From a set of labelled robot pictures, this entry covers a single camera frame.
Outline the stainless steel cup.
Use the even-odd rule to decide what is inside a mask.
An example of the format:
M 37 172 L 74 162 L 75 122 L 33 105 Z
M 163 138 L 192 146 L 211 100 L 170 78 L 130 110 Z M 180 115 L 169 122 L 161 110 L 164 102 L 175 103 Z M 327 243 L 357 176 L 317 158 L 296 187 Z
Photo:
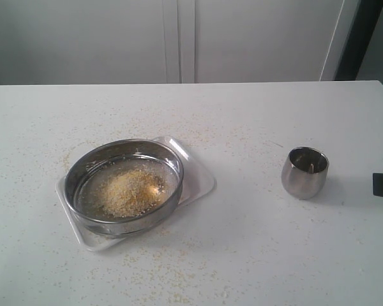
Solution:
M 292 149 L 283 165 L 283 188 L 293 197 L 308 200 L 324 187 L 329 169 L 329 159 L 311 147 Z

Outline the round stainless steel sieve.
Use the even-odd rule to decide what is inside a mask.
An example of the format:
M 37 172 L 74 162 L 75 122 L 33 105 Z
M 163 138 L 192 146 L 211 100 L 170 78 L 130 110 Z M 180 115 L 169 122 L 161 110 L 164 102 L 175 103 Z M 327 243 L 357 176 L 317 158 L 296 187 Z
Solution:
M 167 219 L 179 204 L 183 179 L 183 162 L 167 145 L 119 140 L 88 152 L 70 168 L 63 199 L 85 229 L 123 238 Z

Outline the white plastic tray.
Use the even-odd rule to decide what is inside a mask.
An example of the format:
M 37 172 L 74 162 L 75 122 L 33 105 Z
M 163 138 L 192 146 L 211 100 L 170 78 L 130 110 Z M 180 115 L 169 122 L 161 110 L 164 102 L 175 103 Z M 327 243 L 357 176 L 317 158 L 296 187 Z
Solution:
M 183 192 L 180 198 L 179 206 L 186 206 L 193 201 L 210 193 L 215 185 L 215 178 L 211 175 L 209 170 L 196 159 L 191 152 L 184 147 L 179 140 L 171 136 L 159 136 L 154 141 L 168 145 L 176 153 L 180 154 L 180 159 L 185 166 L 185 179 L 183 184 Z M 104 251 L 113 245 L 125 240 L 126 238 L 107 238 L 105 236 L 93 233 L 76 220 L 71 210 L 67 206 L 66 195 L 64 191 L 65 179 L 61 178 L 56 183 L 56 193 L 63 210 L 68 218 L 78 243 L 91 252 Z

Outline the yellow grain mixture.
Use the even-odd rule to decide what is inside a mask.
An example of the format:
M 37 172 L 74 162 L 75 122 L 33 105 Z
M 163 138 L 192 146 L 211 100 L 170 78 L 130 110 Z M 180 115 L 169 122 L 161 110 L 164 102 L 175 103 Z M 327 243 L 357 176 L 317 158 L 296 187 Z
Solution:
M 98 188 L 97 207 L 115 218 L 138 217 L 169 197 L 163 179 L 145 170 L 128 170 L 109 177 Z

